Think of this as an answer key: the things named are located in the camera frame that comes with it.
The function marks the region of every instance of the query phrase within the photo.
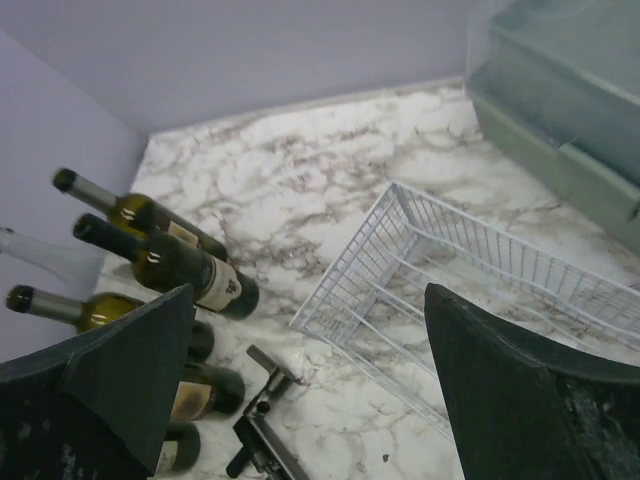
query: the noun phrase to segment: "debris speck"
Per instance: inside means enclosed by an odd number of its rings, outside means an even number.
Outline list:
[[[23,423],[20,427],[20,431],[18,432],[18,440],[24,442],[31,435],[31,425],[28,423]]]
[[[296,378],[296,385],[300,385],[301,387],[310,387],[311,384],[307,382],[304,377]]]
[[[73,480],[73,467],[76,464],[76,456],[71,453],[71,445],[65,444],[62,447],[62,480]]]

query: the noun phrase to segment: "clear glass bottle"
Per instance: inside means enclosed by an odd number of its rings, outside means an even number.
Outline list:
[[[63,247],[0,227],[0,253],[30,263],[68,285],[93,285],[105,254],[87,247]]]

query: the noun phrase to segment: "lavender wall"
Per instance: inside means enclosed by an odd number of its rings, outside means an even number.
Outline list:
[[[0,28],[140,132],[461,74],[478,0],[3,0]]]
[[[130,185],[144,145],[142,136],[0,31],[0,226],[77,245],[71,224],[87,207],[50,186],[53,171],[65,165],[122,192]],[[93,288],[70,291],[48,274],[0,255],[0,298],[17,283],[77,298]],[[72,333],[65,325],[1,306],[0,362]]]

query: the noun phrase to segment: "wine label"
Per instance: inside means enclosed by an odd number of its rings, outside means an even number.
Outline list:
[[[219,312],[242,294],[242,285],[231,265],[215,257],[209,258],[213,266],[211,281],[205,294],[196,303]]]
[[[156,475],[170,472],[177,456],[178,442],[163,442],[160,458],[156,465]]]
[[[196,420],[204,415],[209,400],[215,394],[211,385],[180,382],[171,408],[172,421]]]
[[[174,237],[178,237],[181,240],[193,245],[194,247],[198,246],[198,236],[195,233],[191,233],[184,227],[181,227],[174,221],[169,221],[169,226],[167,227],[167,233],[169,235],[173,235]]]

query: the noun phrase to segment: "green glass bottle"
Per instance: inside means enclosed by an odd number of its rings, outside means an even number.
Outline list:
[[[80,302],[28,285],[16,285],[5,299],[9,310],[73,325],[77,333],[113,322],[142,304],[138,299],[114,292],[98,293],[85,302]],[[206,360],[213,350],[214,342],[211,326],[194,320],[187,357],[196,361]]]
[[[205,363],[186,362],[173,402],[171,421],[197,420],[212,412],[233,415],[242,406],[244,394],[244,382],[237,372]]]
[[[118,197],[68,168],[58,170],[52,183],[62,193],[101,211],[110,223],[128,233],[145,238],[155,232],[166,232],[223,262],[229,258],[222,243],[146,195],[128,193]]]
[[[172,235],[140,239],[90,213],[78,219],[73,235],[129,260],[140,285],[156,292],[190,283],[196,305],[233,319],[247,317],[258,305],[253,279]]]
[[[170,423],[156,465],[156,477],[173,477],[187,472],[200,456],[200,433],[192,423]]]

